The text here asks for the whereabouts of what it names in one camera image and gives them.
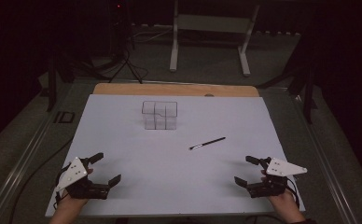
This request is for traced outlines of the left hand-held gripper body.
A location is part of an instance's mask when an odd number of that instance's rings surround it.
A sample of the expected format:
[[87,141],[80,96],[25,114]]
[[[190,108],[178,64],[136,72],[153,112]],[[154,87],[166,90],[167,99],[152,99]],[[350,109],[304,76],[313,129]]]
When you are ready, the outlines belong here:
[[75,199],[102,199],[107,198],[110,187],[103,184],[94,184],[88,179],[89,158],[75,157],[66,167],[62,168],[56,181],[56,199],[61,199],[61,191],[66,189]]

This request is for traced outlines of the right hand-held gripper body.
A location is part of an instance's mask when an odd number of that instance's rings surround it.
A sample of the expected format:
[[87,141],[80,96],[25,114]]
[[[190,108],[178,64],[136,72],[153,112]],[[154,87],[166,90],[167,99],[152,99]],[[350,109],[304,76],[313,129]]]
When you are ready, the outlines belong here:
[[288,161],[276,158],[260,159],[266,179],[261,183],[247,184],[247,191],[252,198],[277,196],[285,192],[287,178],[290,175],[306,174],[307,169]]

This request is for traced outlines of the person's left hand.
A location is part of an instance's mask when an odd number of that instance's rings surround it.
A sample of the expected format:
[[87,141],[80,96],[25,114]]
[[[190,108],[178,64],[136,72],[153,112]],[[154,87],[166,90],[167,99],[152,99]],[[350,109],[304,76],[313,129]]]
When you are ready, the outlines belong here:
[[80,211],[88,203],[88,201],[88,199],[72,198],[65,189],[63,191],[61,200],[58,202],[57,209],[71,209]]

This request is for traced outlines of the person's right hand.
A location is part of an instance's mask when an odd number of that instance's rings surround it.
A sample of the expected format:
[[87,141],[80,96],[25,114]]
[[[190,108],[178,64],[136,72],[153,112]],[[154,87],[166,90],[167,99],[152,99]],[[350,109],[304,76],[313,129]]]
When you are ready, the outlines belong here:
[[269,196],[268,200],[279,215],[291,215],[292,213],[299,211],[299,208],[294,200],[294,195],[288,189],[277,196]]

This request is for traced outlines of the black pen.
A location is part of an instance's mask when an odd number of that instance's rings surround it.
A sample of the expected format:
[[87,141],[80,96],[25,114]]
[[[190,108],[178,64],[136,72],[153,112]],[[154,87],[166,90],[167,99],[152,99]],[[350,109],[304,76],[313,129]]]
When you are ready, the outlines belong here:
[[201,144],[198,144],[196,146],[192,146],[192,147],[189,147],[188,150],[194,150],[196,148],[199,148],[199,147],[204,147],[204,146],[207,146],[207,145],[211,145],[213,143],[216,143],[216,142],[219,142],[219,141],[223,141],[225,140],[226,137],[220,137],[220,138],[217,138],[217,139],[214,139],[214,140],[211,140],[211,141],[208,141],[208,142],[205,142],[205,143],[201,143]]

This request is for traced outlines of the white table mat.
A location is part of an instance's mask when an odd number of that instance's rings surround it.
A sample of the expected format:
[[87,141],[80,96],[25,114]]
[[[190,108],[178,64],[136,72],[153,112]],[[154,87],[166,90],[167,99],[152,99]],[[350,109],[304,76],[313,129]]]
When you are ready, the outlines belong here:
[[[85,217],[240,215],[271,211],[234,177],[257,183],[257,165],[245,157],[283,159],[265,102],[260,97],[174,97],[175,130],[146,130],[144,96],[89,97],[66,159],[103,152],[90,180],[121,175],[105,200],[91,200]],[[220,137],[225,140],[188,150]]]

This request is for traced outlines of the clear plastic organizer box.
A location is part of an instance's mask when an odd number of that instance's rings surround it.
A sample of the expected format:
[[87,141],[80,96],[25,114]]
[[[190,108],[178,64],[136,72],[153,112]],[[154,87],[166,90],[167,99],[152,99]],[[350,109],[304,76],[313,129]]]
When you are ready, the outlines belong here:
[[177,102],[144,101],[142,115],[146,130],[175,130]]

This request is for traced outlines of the black tripod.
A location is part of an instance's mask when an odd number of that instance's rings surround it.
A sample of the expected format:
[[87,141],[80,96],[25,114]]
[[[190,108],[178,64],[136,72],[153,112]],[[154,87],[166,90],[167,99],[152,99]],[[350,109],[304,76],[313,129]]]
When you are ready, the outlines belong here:
[[130,51],[128,45],[135,49],[134,38],[132,35],[132,22],[128,0],[106,0],[109,13],[110,29],[110,50],[109,54],[112,60],[120,63],[120,68],[112,76],[113,80],[118,73],[127,66],[134,78],[143,83],[142,77],[133,70],[130,61]]

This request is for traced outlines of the white metal stand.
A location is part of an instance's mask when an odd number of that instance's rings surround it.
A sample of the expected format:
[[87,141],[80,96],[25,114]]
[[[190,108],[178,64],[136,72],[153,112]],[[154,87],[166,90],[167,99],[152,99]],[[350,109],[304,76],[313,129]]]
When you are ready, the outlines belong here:
[[170,57],[171,72],[175,72],[177,70],[179,51],[178,31],[191,30],[244,34],[244,42],[241,46],[238,47],[238,55],[243,75],[245,77],[249,77],[251,75],[246,56],[246,50],[255,27],[259,12],[259,5],[252,6],[252,12],[247,18],[180,14],[178,9],[179,0],[174,0],[173,45]]

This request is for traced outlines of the metal floor rail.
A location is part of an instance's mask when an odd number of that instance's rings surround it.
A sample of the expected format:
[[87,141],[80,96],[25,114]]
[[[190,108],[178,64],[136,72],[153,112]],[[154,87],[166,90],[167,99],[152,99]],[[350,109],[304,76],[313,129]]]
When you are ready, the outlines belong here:
[[0,220],[6,216],[7,207],[40,148],[55,111],[72,87],[72,84],[61,85],[57,102],[49,112],[47,98],[35,97],[0,133]]
[[351,208],[340,181],[336,177],[334,170],[332,169],[324,148],[318,138],[316,129],[314,126],[307,121],[303,114],[304,103],[299,95],[291,95],[291,101],[294,107],[296,107],[299,118],[302,119],[302,123],[307,130],[307,133],[313,143],[313,154],[317,159],[321,173],[327,182],[328,189],[331,197],[336,204],[338,211],[340,212],[343,224],[358,224],[355,213]]

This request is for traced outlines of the black rectangular frame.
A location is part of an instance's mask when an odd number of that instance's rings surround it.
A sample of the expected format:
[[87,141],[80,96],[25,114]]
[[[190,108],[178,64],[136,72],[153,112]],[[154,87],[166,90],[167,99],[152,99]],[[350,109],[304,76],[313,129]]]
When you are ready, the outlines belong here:
[[74,112],[68,112],[68,111],[58,111],[54,123],[72,123],[75,119],[75,113]]

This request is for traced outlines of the black stand post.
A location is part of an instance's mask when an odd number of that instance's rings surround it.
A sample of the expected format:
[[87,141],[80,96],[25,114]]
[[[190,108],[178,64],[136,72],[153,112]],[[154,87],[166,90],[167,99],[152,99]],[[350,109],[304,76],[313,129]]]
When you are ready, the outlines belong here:
[[312,123],[311,110],[313,104],[314,71],[310,70],[306,77],[306,86],[303,101],[303,115],[309,124]]

